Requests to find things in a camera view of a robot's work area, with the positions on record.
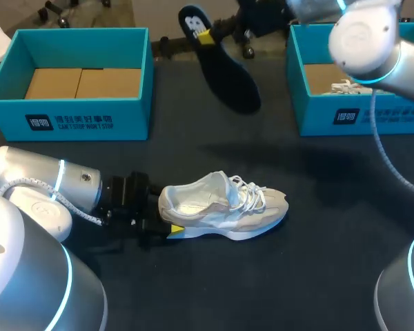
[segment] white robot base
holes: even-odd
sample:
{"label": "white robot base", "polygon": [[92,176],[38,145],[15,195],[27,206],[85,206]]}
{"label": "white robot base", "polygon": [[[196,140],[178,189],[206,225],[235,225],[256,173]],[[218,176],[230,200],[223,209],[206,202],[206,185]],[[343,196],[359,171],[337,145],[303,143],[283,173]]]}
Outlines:
{"label": "white robot base", "polygon": [[0,331],[103,331],[107,316],[93,272],[0,197]]}

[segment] white shoelace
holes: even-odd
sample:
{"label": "white shoelace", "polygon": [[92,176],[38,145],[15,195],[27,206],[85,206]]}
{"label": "white shoelace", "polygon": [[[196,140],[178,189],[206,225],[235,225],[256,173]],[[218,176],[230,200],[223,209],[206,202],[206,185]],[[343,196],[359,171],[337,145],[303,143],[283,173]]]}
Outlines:
{"label": "white shoelace", "polygon": [[325,94],[371,94],[373,89],[366,88],[358,83],[351,83],[348,79],[342,79],[344,83],[331,84],[331,92]]}
{"label": "white shoelace", "polygon": [[230,209],[231,212],[235,210],[243,208],[243,212],[249,212],[252,210],[262,210],[266,206],[264,190],[266,187],[260,188],[255,183],[247,184],[245,181],[242,180],[239,176],[232,176],[230,180],[236,185],[238,192],[242,192],[245,190],[246,198],[236,207]]}

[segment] dark tabletop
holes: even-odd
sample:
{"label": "dark tabletop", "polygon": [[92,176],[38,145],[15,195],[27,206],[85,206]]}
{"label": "dark tabletop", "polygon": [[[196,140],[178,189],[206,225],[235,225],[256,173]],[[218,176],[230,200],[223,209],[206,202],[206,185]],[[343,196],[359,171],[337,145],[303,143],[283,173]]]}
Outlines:
{"label": "dark tabletop", "polygon": [[[372,137],[299,137],[282,61],[246,65],[262,96],[253,116],[218,102],[197,63],[163,62],[148,141],[11,143],[106,174],[147,172],[163,185],[224,170],[287,194],[281,225],[243,242],[208,237],[144,250],[126,239],[120,252],[102,254],[101,233],[75,219],[66,245],[106,289],[108,331],[379,330],[375,282],[414,237],[414,195]],[[383,141],[414,181],[414,135]]]}

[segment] white shoe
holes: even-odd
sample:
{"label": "white shoe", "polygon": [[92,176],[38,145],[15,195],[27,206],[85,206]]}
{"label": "white shoe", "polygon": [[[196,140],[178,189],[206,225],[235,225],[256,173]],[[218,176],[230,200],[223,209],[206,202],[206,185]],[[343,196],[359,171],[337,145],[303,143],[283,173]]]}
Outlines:
{"label": "white shoe", "polygon": [[164,221],[185,227],[169,238],[213,233],[244,240],[277,225],[288,203],[280,191],[247,184],[239,176],[228,178],[219,171],[192,184],[165,187],[158,208]]}

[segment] box logo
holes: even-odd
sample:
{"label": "box logo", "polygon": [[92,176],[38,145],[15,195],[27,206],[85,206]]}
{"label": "box logo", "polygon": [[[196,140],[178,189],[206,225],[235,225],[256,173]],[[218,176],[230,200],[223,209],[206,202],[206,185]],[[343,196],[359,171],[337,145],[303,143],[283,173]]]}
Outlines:
{"label": "box logo", "polygon": [[354,124],[359,114],[359,108],[341,108],[336,112],[333,124]]}
{"label": "box logo", "polygon": [[32,131],[54,130],[48,115],[25,115],[25,117]]}

